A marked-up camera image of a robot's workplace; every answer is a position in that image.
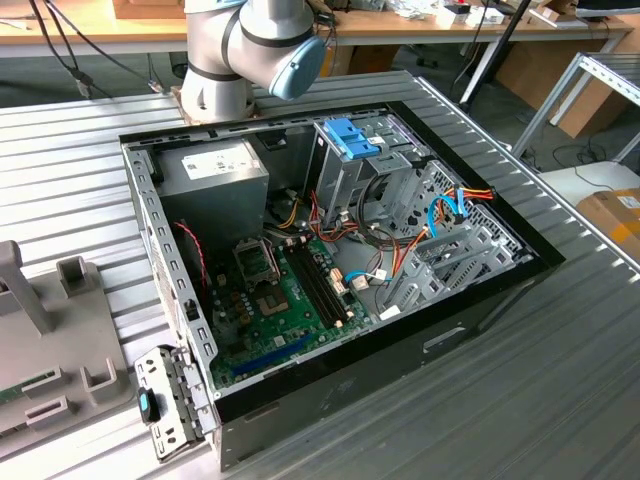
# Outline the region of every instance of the desk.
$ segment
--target desk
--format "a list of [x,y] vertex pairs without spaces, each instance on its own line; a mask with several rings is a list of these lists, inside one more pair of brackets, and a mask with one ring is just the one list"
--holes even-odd
[[[0,478],[635,478],[640,266],[407,73],[323,79],[293,102],[255,96],[269,114],[404,101],[567,262],[481,337],[225,475],[208,445],[158,465],[132,402],[0,462]],[[0,110],[0,238],[20,233],[28,277],[68,255],[96,263],[130,366],[172,338],[117,138],[178,125],[160,95]]]
[[[17,16],[30,13],[23,0],[7,0],[0,7],[1,16]],[[116,19],[111,0],[58,0],[58,6],[85,35],[109,53],[147,53],[186,51],[187,27],[182,19],[170,20],[122,20]],[[454,25],[443,29],[433,17],[426,20],[407,20],[393,12],[351,11],[336,12],[339,21],[338,43],[349,45],[404,45],[433,43],[468,43],[475,28]],[[0,25],[1,57],[37,57],[51,53],[40,35],[35,21],[28,22],[30,31]],[[53,42],[60,44],[52,22],[46,22]],[[482,28],[478,41],[489,46],[480,59],[471,82],[462,98],[466,101],[481,74],[487,67],[505,25],[488,25]],[[608,39],[602,52],[611,52],[622,38],[632,30],[618,19],[611,19],[608,27],[597,24],[581,30],[558,30],[548,25],[521,23],[512,36],[514,42]],[[76,35],[69,36],[78,55],[95,54]]]

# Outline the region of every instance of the motherboard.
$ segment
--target motherboard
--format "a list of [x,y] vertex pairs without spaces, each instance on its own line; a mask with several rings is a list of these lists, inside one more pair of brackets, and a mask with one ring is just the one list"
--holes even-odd
[[[211,371],[216,385],[223,387],[356,334],[372,322],[350,292],[339,295],[332,290],[336,269],[317,238],[273,248],[276,279],[247,281],[248,270],[259,275],[270,269],[269,256],[261,258],[259,243],[255,242],[254,258],[238,256],[238,262],[224,256],[214,267],[217,315],[211,328],[220,339],[220,355]],[[239,268],[239,263],[247,268]]]

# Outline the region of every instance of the slotted metal surface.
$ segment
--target slotted metal surface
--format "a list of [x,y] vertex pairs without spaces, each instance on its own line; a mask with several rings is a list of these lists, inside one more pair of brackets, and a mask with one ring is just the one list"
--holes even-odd
[[640,106],[640,53],[587,53],[580,66]]
[[[208,446],[159,466],[135,404],[0,465],[2,478],[635,478],[638,270],[432,87],[407,73],[317,82],[266,113],[403,100],[567,262],[487,334],[224,476]],[[170,98],[0,111],[0,238],[25,272],[97,263],[129,365],[171,337],[117,135],[182,125]]]

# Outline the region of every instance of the blue pcie slot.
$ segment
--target blue pcie slot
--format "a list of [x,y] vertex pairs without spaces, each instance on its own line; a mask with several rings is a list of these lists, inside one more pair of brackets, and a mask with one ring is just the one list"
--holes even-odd
[[274,350],[273,352],[266,353],[261,357],[250,360],[246,363],[243,363],[242,365],[238,365],[237,367],[232,367],[231,373],[233,373],[234,377],[237,377],[238,375],[244,375],[245,373],[252,372],[253,370],[266,367],[267,365],[270,365],[277,360],[281,360],[284,357],[288,357],[293,355],[294,353],[299,352],[304,348],[305,344],[309,340],[311,340],[311,335],[305,335],[304,337],[285,347]]

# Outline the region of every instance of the wooden desk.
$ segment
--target wooden desk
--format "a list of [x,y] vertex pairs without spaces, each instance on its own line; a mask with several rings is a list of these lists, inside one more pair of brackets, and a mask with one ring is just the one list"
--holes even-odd
[[[109,53],[186,50],[187,27],[183,19],[116,19],[111,0],[58,0],[57,5],[85,35]],[[42,6],[41,12],[48,18],[45,7]],[[0,17],[29,13],[31,11],[25,0],[4,0],[0,6]],[[337,12],[336,16],[339,21],[337,30],[340,46],[467,43],[473,39],[476,30],[472,27],[457,25],[443,29],[435,23],[434,18],[407,20],[393,12],[351,11]],[[30,31],[0,25],[0,58],[50,55],[37,23],[35,21],[27,23],[31,27]],[[46,24],[53,42],[62,43],[53,22],[49,20]],[[486,68],[505,28],[506,24],[482,28],[478,41],[489,43],[489,46],[480,60],[480,66],[476,69],[462,101],[466,100],[471,88]],[[521,24],[514,32],[512,40],[526,42],[607,38],[608,41],[602,51],[609,52],[629,31],[631,28],[618,19],[612,19],[608,28],[604,25],[595,25],[583,30],[558,30],[546,25]],[[70,34],[69,40],[74,44],[74,50],[78,55],[95,54],[95,51],[82,43],[77,35]]]

